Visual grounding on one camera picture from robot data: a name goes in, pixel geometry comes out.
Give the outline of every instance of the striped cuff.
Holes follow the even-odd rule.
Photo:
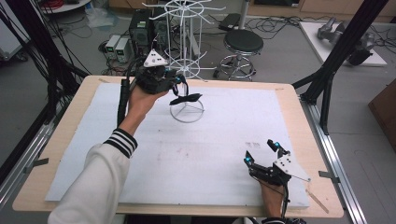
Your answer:
[[[280,217],[268,217],[262,221],[262,224],[285,224],[285,220]]]
[[[137,148],[136,140],[123,129],[116,129],[113,134],[104,142],[118,149],[128,159],[131,158],[132,153]]]

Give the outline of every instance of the wooden table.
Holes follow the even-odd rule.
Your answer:
[[[38,212],[51,211],[55,207],[56,203],[46,202],[45,197],[64,151],[68,147],[92,97],[95,95],[97,87],[103,82],[120,83],[120,80],[121,77],[90,76],[85,78],[41,154],[40,159],[49,158],[49,163],[35,167],[30,173],[13,204],[15,210]],[[327,168],[321,158],[297,94],[291,85],[213,80],[208,82],[189,80],[189,85],[192,87],[275,90],[295,156],[312,179],[311,182],[305,183],[310,206],[306,209],[288,209],[286,216],[341,217],[344,214],[332,181],[318,175],[318,171],[327,171]],[[265,217],[260,206],[121,203],[117,212],[123,214]]]

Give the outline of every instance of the aluminum rail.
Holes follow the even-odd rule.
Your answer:
[[[321,149],[326,156],[327,163],[331,168],[332,176],[339,179],[339,183],[334,183],[339,192],[343,197],[343,203],[347,209],[351,221],[355,224],[366,224],[366,218],[361,211],[361,206],[359,205],[358,199],[353,192],[353,189],[349,183],[347,175],[344,171],[343,165],[338,157],[337,151],[335,150],[332,139],[329,135],[326,135],[320,127],[320,112],[316,105],[309,105],[306,102],[301,102],[308,109],[311,116],[311,121],[318,132],[318,138],[321,143]]]
[[[34,162],[39,157],[44,146],[50,140],[53,131],[55,130],[55,117],[49,124],[43,124],[29,147],[26,148],[18,162],[9,172],[6,180],[0,186],[0,211],[6,205],[9,197],[14,192],[14,190],[20,185],[22,179],[29,175],[30,171],[33,169]]]

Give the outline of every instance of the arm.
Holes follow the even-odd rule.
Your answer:
[[[103,143],[91,148],[84,170],[49,215],[49,223],[111,223],[129,171],[129,158],[137,143],[133,135],[166,92],[156,95],[135,87],[128,115],[120,127]]]
[[[267,219],[263,220],[262,224],[285,224],[285,220],[281,218],[280,214],[283,201],[283,187],[270,185],[261,180],[259,182],[262,187],[262,201],[265,214],[267,215]]]

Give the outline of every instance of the black clip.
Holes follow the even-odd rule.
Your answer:
[[[331,180],[334,184],[339,184],[339,183],[341,183],[340,177],[335,177],[334,175],[332,175],[332,174],[329,173],[329,172],[319,171],[319,176],[325,177],[325,178],[330,178],[330,180]]]
[[[37,160],[37,161],[33,161],[33,162],[32,162],[32,166],[25,167],[25,168],[23,169],[23,172],[24,172],[25,174],[30,174],[35,166],[48,164],[49,161],[50,161],[49,158],[42,159],[42,160]]]

